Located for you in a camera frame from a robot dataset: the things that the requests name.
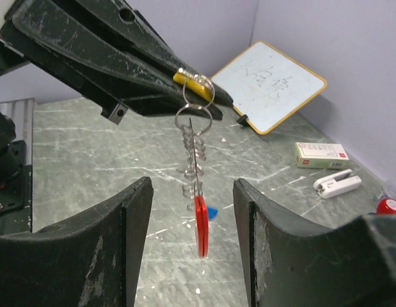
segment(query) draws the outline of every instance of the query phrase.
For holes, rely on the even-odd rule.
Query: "gray marble surface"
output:
[[[247,306],[235,225],[232,187],[245,178],[267,197],[307,219],[337,227],[375,210],[378,184],[364,169],[356,191],[322,200],[315,180],[334,171],[297,168],[294,142],[328,141],[295,114],[267,136],[224,120],[204,135],[202,178],[207,203],[219,209],[210,223],[209,254],[196,253],[194,216],[182,195],[187,181],[177,172],[186,161],[182,135],[172,117],[143,118],[128,112],[119,126],[86,99],[35,107],[33,138],[34,231],[70,217],[142,176],[155,189],[138,283],[136,306]],[[196,126],[204,119],[193,118]]]

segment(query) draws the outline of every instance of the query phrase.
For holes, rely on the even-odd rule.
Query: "blue object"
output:
[[[209,218],[209,221],[213,221],[216,218],[216,216],[218,216],[217,208],[212,208],[212,207],[208,206],[208,218]]]

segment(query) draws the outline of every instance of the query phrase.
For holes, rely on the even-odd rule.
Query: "stapler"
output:
[[[359,176],[354,176],[351,169],[346,169],[316,180],[313,188],[327,199],[357,189],[361,183]]]

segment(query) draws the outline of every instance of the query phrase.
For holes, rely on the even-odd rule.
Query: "red cap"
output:
[[[377,207],[377,214],[396,214],[396,200],[384,198]]]

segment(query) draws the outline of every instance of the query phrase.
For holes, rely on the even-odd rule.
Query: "small box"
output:
[[[350,163],[340,144],[296,143],[295,155],[299,168],[344,169]]]

